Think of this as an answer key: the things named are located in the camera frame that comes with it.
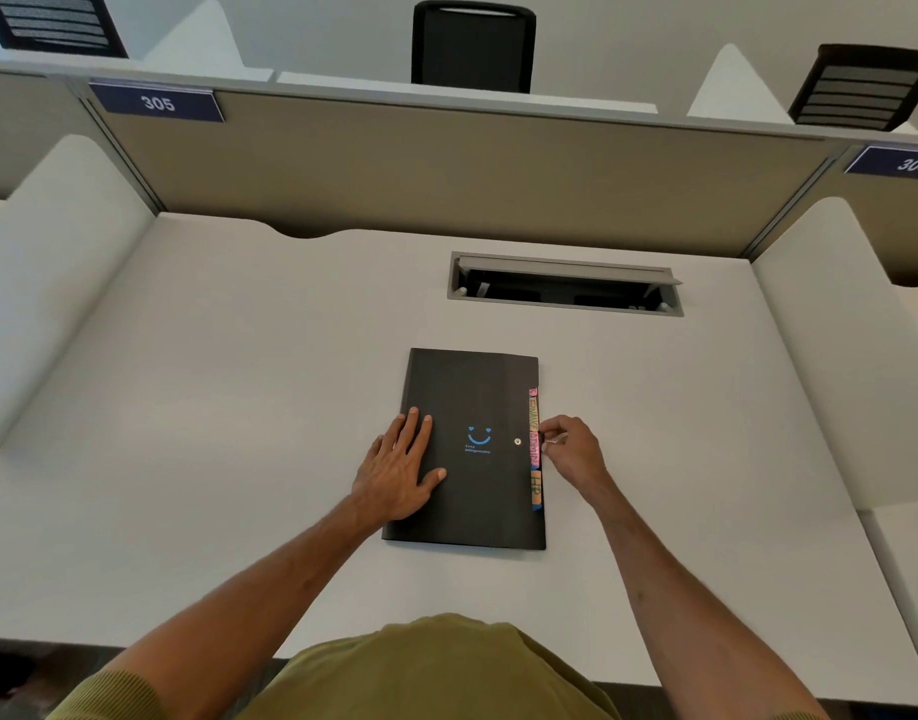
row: black office chair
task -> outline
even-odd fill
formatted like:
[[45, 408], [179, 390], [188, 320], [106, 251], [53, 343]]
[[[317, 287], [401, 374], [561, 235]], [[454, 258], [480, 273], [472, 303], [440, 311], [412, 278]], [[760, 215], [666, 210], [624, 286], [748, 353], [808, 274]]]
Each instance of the black office chair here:
[[789, 116], [797, 124], [891, 132], [918, 106], [918, 50], [820, 45]]
[[0, 45], [129, 58], [103, 0], [0, 0]]
[[528, 93], [536, 16], [491, 2], [427, 0], [412, 19], [412, 83]]

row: left hand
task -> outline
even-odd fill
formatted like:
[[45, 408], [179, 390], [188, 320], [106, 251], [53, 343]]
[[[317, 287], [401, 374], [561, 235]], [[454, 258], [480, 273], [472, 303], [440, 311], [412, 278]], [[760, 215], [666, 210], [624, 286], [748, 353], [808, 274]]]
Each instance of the left hand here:
[[382, 523], [411, 516], [426, 505], [433, 489], [446, 477], [446, 471], [437, 467], [419, 482], [419, 462], [429, 445], [432, 417], [427, 414], [422, 420], [409, 448], [418, 421], [416, 407], [409, 410], [408, 416], [400, 414], [393, 419], [386, 433], [375, 438], [355, 474], [352, 494], [363, 497]]

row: smiley face logo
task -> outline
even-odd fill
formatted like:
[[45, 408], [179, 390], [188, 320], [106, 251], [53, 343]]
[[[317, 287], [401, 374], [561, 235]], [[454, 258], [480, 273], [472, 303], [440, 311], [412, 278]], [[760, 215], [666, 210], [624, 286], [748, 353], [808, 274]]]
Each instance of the smiley face logo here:
[[468, 431], [469, 431], [468, 440], [469, 440], [471, 443], [473, 443], [474, 445], [488, 445], [488, 444], [489, 444], [489, 440], [492, 439], [492, 436], [489, 435], [489, 433], [492, 432], [493, 430], [492, 430], [492, 428], [490, 428], [490, 427], [486, 427], [486, 434], [487, 434], [487, 436], [486, 436], [486, 438], [483, 439], [482, 441], [479, 441], [478, 439], [476, 439], [476, 438], [473, 436], [473, 434], [472, 434], [473, 432], [476, 431], [476, 427], [469, 427], [469, 428], [468, 428]]

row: desk number sign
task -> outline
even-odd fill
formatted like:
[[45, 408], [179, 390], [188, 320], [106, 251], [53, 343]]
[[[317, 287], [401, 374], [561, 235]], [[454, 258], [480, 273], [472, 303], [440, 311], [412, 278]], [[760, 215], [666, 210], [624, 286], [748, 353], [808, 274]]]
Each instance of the desk number sign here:
[[210, 89], [150, 86], [131, 80], [92, 80], [89, 88], [109, 113], [225, 123]]
[[893, 148], [872, 143], [849, 164], [846, 174], [918, 180], [918, 148]]

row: desk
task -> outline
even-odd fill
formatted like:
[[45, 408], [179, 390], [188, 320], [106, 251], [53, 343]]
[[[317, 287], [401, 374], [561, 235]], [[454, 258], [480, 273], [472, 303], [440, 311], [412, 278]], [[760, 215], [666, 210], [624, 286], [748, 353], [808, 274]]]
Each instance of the desk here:
[[[452, 252], [672, 268], [683, 317], [447, 299]], [[751, 266], [161, 215], [0, 450], [0, 638], [126, 645], [308, 527], [410, 347], [526, 353], [684, 564], [818, 695], [918, 704], [918, 658]], [[656, 684], [596, 517], [546, 465], [545, 552], [374, 535], [279, 650], [459, 612]]]

